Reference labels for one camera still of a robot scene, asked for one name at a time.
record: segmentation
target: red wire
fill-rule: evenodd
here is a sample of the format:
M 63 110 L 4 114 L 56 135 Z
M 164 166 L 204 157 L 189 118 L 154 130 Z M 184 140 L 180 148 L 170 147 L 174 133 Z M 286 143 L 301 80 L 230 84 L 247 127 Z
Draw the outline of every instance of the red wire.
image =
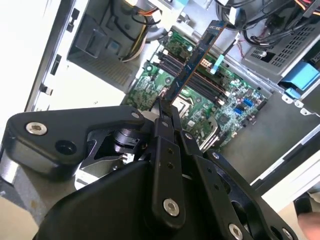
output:
M 239 51 L 240 51 L 241 57 L 244 58 L 245 55 L 244 55 L 244 52 L 243 52 L 241 43 L 238 42 L 236 45 L 237 45 L 237 47 L 238 47 L 238 49 L 239 49 Z

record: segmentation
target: hole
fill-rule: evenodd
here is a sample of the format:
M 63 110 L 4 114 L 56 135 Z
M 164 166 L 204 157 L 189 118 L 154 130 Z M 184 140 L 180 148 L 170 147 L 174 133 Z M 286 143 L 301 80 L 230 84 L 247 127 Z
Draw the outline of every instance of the hole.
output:
M 270 229 L 279 240 L 283 240 L 281 233 L 274 226 L 271 226 Z
M 55 143 L 55 149 L 63 155 L 72 155 L 77 152 L 76 145 L 67 140 L 59 140 Z
M 224 187 L 224 190 L 226 191 L 226 194 L 229 194 L 231 192 L 231 187 L 229 183 L 227 183 L 227 181 L 220 174 L 219 174 L 219 177 Z
M 168 204 L 168 208 L 169 208 L 171 211 L 175 211 L 175 210 L 176 210 L 175 205 L 174 205 L 173 203 L 171 203 L 171 202 Z
M 238 203 L 236 201 L 232 201 L 231 204 L 232 204 L 232 207 L 233 207 L 237 217 L 239 218 L 240 223 L 243 226 L 248 225 L 248 217 L 247 217 L 245 209 L 240 205 L 240 203 Z
M 171 162 L 169 162 L 167 164 L 167 166 L 168 166 L 169 169 L 174 169 L 175 168 L 175 166 Z
M 42 127 L 41 126 L 38 126 L 38 125 L 32 125 L 32 130 L 36 130 L 36 131 L 41 131 L 42 130 Z

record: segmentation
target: black cable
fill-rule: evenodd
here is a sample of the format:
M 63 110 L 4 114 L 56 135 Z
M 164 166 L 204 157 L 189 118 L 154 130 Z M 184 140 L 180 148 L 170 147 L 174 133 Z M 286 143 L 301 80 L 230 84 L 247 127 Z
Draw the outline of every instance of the black cable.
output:
M 140 37 L 140 38 L 138 37 L 138 38 L 136 39 L 136 41 L 137 41 L 138 39 L 140 39 L 140 42 L 139 42 L 138 46 L 135 48 L 135 51 L 132 52 L 131 54 L 125 56 L 125 57 L 122 59 L 123 61 L 132 58 L 132 57 L 139 51 L 141 45 L 143 44 L 143 41 L 144 41 L 145 37 L 147 36 L 147 34 L 148 34 L 148 32 L 149 32 L 149 30 L 150 30 L 150 28 L 151 28 L 151 26 L 150 26 L 149 24 L 152 24 L 152 23 L 154 22 L 153 19 L 149 22 L 149 20 L 148 20 L 148 18 L 147 18 L 146 16 L 143 16 L 143 17 L 144 17 L 144 19 L 145 19 L 145 22 L 146 22 L 148 25 L 145 27 L 145 30 L 143 31 L 141 37 Z
M 311 5 L 311 3 L 307 3 L 307 2 L 305 2 L 305 1 L 299 1 L 303 6 L 305 6 L 306 8 L 309 8 L 310 7 L 310 5 Z M 320 7 L 318 7 L 317 9 L 316 9 L 316 12 L 320 12 Z
M 135 19 L 133 14 L 131 15 L 131 18 L 136 23 L 139 23 L 139 24 L 142 24 L 142 25 L 146 25 L 146 26 L 154 26 L 154 25 L 157 25 L 157 24 L 159 24 L 161 22 L 161 20 L 153 22 L 153 23 L 147 23 L 147 22 L 139 21 L 139 20 Z
M 146 44 L 150 44 L 153 41 L 161 41 L 162 39 L 164 39 L 167 35 L 168 35 L 168 31 L 164 30 L 164 32 L 160 35 L 160 37 L 157 37 L 155 39 L 147 39 L 145 41 Z
M 110 12 L 111 16 L 114 17 L 114 25 L 119 29 L 119 31 L 125 35 L 129 40 L 135 41 L 136 39 L 132 36 L 130 36 L 118 23 L 118 17 L 115 15 L 115 10 L 114 10 L 114 0 L 110 1 Z

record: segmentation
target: cable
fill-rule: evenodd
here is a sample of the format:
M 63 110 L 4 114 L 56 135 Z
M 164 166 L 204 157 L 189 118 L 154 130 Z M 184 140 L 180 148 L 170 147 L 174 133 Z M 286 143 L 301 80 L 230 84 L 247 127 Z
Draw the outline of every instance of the cable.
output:
M 238 2 L 238 3 L 234 3 L 234 4 L 226 4 L 226 5 L 223 5 L 221 2 L 219 2 L 219 0 L 214 0 L 219 6 L 221 6 L 222 8 L 226 8 L 226 9 L 229 9 L 231 7 L 234 7 L 234 8 L 239 8 L 239 7 L 242 7 L 244 5 L 247 5 L 247 4 L 250 4 L 256 0 L 245 0 L 245 1 L 242 1 L 242 2 Z
M 111 16 L 114 17 L 114 25 L 117 27 L 117 29 L 119 29 L 119 31 L 125 35 L 129 40 L 131 41 L 135 41 L 136 39 L 132 36 L 130 36 L 118 23 L 118 17 L 115 15 L 115 10 L 114 10 L 114 0 L 110 1 L 110 12 L 111 12 Z
M 147 18 L 146 16 L 144 17 L 144 20 L 145 20 L 145 23 L 148 23 L 148 22 L 149 22 L 149 21 L 148 21 L 148 18 Z M 139 43 L 140 40 L 142 39 L 142 36 L 143 36 L 143 34 L 144 34 L 145 30 L 146 30 L 146 27 L 147 27 L 146 25 L 143 25 L 143 26 L 142 26 L 141 32 L 140 32 L 139 36 L 136 38 L 136 40 L 134 41 L 134 44 L 133 44 L 133 47 L 131 48 L 130 53 L 133 53 L 133 52 L 135 51 L 138 43 Z
M 154 25 L 157 25 L 157 24 L 159 24 L 161 22 L 161 20 L 153 22 L 153 23 L 147 23 L 147 22 L 139 21 L 139 20 L 135 19 L 133 14 L 131 15 L 131 18 L 136 23 L 139 23 L 139 24 L 142 24 L 142 25 L 146 25 L 146 26 L 154 26 Z
M 162 39 L 164 39 L 168 35 L 168 33 L 169 33 L 168 31 L 164 30 L 163 33 L 161 33 L 159 37 L 156 37 L 155 39 L 154 39 L 154 37 L 153 37 L 153 39 L 147 39 L 145 43 L 150 44 L 153 41 L 160 42 Z
M 137 13 L 140 15 L 146 16 L 146 17 L 150 17 L 157 10 L 159 10 L 159 8 L 155 7 L 154 9 L 152 9 L 150 11 L 137 11 Z
M 242 49 L 241 43 L 238 42 L 236 45 L 237 45 L 237 47 L 238 47 L 238 49 L 239 49 L 239 52 L 240 52 L 240 54 L 241 54 L 241 57 L 244 58 L 245 55 L 244 55 L 244 51 L 243 51 L 243 49 Z
M 272 4 L 273 2 L 275 2 L 276 0 L 270 0 L 268 1 L 266 4 L 264 4 L 260 9 L 257 10 L 257 12 L 255 13 L 255 15 L 252 17 L 256 17 L 259 13 L 261 13 L 266 7 L 268 7 L 270 4 Z M 227 24 L 226 28 L 228 30 L 231 30 L 231 31 L 242 31 L 242 30 L 249 30 L 249 29 L 252 29 L 255 27 L 255 25 L 257 25 L 261 20 L 263 19 L 266 19 L 267 17 L 271 16 L 272 14 L 274 14 L 275 12 L 277 11 L 280 11 L 283 7 L 285 7 L 287 4 L 291 3 L 292 0 L 288 0 L 287 2 L 285 2 L 285 4 L 281 5 L 280 7 L 268 12 L 267 14 L 261 16 L 261 17 L 258 17 L 252 21 L 247 21 L 242 27 L 240 28 L 236 28 L 235 26 L 231 25 L 231 24 Z M 223 12 L 224 8 L 221 8 L 220 5 L 216 5 L 216 15 L 218 16 L 218 19 L 221 20 L 221 21 L 225 21 L 224 18 L 222 17 L 222 13 L 223 15 L 227 17 L 227 13 L 226 12 Z
M 298 4 L 304 11 L 307 10 L 308 6 L 305 6 L 302 2 L 300 2 L 299 0 L 294 0 L 296 4 Z M 313 12 L 314 15 L 320 16 L 320 12 L 318 11 L 314 11 Z
M 143 39 L 142 44 L 141 44 L 139 50 L 138 50 L 132 57 L 130 57 L 129 59 L 122 60 L 122 62 L 123 62 L 123 63 L 126 63 L 126 62 L 132 61 L 132 60 L 134 60 L 136 57 L 138 57 L 138 56 L 141 54 L 141 52 L 142 52 L 142 50 L 144 49 L 144 47 L 145 47 L 146 40 L 147 40 L 147 37 L 145 37 L 145 38 Z

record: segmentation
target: black metal bracket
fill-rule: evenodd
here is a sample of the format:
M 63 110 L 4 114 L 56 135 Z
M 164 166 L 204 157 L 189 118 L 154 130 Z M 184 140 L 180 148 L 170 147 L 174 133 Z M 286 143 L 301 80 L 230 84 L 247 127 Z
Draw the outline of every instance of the black metal bracket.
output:
M 203 156 L 169 101 L 157 98 L 150 111 L 157 114 L 154 122 L 130 106 L 9 119 L 3 139 L 8 157 L 51 179 L 69 178 L 80 164 L 136 155 L 59 201 L 36 240 L 298 239 L 221 155 Z
M 32 134 L 32 128 L 47 130 Z M 87 138 L 93 130 L 109 133 L 118 129 L 139 129 L 145 118 L 131 106 L 26 112 L 14 115 L 6 125 L 3 146 L 7 155 L 51 179 L 71 178 L 87 156 Z

